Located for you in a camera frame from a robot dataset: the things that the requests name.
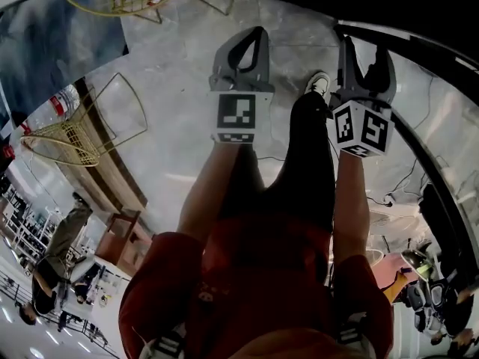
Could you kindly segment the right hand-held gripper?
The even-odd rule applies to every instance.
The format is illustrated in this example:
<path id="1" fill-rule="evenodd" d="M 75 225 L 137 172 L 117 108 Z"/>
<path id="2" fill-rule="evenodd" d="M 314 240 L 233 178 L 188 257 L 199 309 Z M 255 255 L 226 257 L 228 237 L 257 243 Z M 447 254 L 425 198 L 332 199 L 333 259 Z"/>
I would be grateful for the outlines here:
<path id="1" fill-rule="evenodd" d="M 384 156 L 394 131 L 391 104 L 397 92 L 394 64 L 388 50 L 376 48 L 375 61 L 367 71 L 368 89 L 359 68 L 356 48 L 351 37 L 340 44 L 338 90 L 331 95 L 329 106 L 335 122 L 338 148 L 361 159 Z M 369 96 L 341 99 L 341 96 Z"/>

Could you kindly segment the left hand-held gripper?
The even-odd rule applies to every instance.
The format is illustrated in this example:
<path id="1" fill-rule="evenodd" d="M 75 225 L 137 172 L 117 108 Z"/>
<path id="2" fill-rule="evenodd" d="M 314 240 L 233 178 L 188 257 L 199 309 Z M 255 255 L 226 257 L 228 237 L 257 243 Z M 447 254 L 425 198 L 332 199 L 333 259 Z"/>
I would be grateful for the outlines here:
<path id="1" fill-rule="evenodd" d="M 270 127 L 275 88 L 269 83 L 269 35 L 260 26 L 243 30 L 215 55 L 208 99 L 212 137 L 222 144 L 253 144 Z"/>

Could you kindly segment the person's right forearm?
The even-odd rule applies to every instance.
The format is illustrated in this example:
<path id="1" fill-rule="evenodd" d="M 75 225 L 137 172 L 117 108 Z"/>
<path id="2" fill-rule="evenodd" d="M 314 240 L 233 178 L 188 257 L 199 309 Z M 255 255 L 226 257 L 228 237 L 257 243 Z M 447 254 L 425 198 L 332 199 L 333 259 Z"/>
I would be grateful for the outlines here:
<path id="1" fill-rule="evenodd" d="M 362 160 L 342 151 L 339 154 L 333 224 L 335 266 L 350 257 L 365 255 L 369 228 L 370 210 Z"/>

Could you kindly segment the person's left forearm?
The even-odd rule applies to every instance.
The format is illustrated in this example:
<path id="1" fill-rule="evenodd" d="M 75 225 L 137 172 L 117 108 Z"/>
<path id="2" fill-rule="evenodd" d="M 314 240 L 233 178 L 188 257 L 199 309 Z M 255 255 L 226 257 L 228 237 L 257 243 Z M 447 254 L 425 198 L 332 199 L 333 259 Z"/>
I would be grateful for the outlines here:
<path id="1" fill-rule="evenodd" d="M 222 207 L 231 174 L 246 144 L 215 143 L 180 211 L 177 232 L 205 244 Z"/>

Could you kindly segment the person's black trousers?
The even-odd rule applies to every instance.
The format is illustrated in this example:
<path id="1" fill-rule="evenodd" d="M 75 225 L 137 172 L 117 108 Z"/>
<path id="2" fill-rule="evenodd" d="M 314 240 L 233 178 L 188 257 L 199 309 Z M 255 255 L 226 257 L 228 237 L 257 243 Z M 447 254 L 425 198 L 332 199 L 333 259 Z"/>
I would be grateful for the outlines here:
<path id="1" fill-rule="evenodd" d="M 323 96 L 315 91 L 295 101 L 290 113 L 287 155 L 269 187 L 263 184 L 252 145 L 241 145 L 219 218 L 272 213 L 332 232 L 335 172 L 326 112 Z"/>

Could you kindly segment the striped wooden plank panel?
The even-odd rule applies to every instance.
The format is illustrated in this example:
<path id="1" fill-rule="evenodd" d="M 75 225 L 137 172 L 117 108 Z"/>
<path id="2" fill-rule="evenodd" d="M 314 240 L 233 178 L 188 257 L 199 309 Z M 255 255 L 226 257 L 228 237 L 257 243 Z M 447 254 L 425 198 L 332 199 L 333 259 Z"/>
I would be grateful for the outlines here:
<path id="1" fill-rule="evenodd" d="M 78 193 L 86 196 L 87 201 L 104 212 L 121 213 L 146 209 L 147 197 L 139 188 L 133 175 L 120 157 L 117 150 L 107 151 L 114 145 L 114 134 L 105 122 L 99 107 L 99 93 L 84 78 L 73 83 L 80 96 L 78 111 L 73 115 L 77 120 L 85 114 L 83 120 L 87 135 L 102 153 L 99 164 L 94 167 L 76 167 L 57 164 L 69 184 Z"/>

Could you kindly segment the blue marbled table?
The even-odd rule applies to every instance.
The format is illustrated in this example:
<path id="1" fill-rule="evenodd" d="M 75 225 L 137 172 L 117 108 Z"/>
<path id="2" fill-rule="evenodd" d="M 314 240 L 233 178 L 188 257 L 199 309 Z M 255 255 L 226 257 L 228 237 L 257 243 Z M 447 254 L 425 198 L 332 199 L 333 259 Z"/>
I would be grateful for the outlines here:
<path id="1" fill-rule="evenodd" d="M 129 52 L 118 17 L 66 0 L 24 0 L 0 10 L 0 129 L 21 124 L 63 88 Z"/>

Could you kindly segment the reddish wooden chair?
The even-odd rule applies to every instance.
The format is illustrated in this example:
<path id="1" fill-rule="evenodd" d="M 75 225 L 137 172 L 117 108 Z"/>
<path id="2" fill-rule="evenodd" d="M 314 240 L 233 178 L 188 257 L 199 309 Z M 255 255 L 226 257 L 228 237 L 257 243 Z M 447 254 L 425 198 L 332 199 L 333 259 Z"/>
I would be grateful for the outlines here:
<path id="1" fill-rule="evenodd" d="M 130 278 L 141 266 L 152 243 L 141 222 L 141 212 L 126 210 L 110 215 L 94 255 L 111 272 Z"/>

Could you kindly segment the person's red shirt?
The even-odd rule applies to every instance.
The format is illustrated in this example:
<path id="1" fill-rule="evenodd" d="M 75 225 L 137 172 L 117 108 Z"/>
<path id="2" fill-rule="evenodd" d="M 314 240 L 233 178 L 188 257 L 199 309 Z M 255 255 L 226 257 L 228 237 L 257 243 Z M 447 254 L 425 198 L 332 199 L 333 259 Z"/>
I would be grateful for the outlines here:
<path id="1" fill-rule="evenodd" d="M 391 305 L 367 259 L 355 255 L 324 284 L 328 233 L 294 220 L 218 222 L 202 245 L 178 232 L 160 233 L 132 277 L 118 317 L 128 359 L 144 346 L 186 329 L 185 359 L 227 359 L 272 331 L 310 328 L 336 338 L 354 314 L 377 358 L 393 345 Z"/>

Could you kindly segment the black metal railing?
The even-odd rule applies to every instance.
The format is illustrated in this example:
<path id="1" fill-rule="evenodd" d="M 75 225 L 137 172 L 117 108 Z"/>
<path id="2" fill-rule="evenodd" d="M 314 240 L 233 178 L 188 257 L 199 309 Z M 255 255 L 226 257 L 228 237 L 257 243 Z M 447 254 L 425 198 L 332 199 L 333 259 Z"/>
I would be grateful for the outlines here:
<path id="1" fill-rule="evenodd" d="M 12 300 L 16 306 L 24 304 L 31 298 L 31 293 L 12 277 L 0 270 L 0 295 L 5 295 Z M 101 334 L 100 330 L 90 323 L 85 317 L 77 316 L 74 312 L 67 312 L 67 318 L 63 331 L 68 333 L 78 332 L 85 336 L 92 344 L 115 356 L 116 352 L 109 345 L 108 340 Z"/>

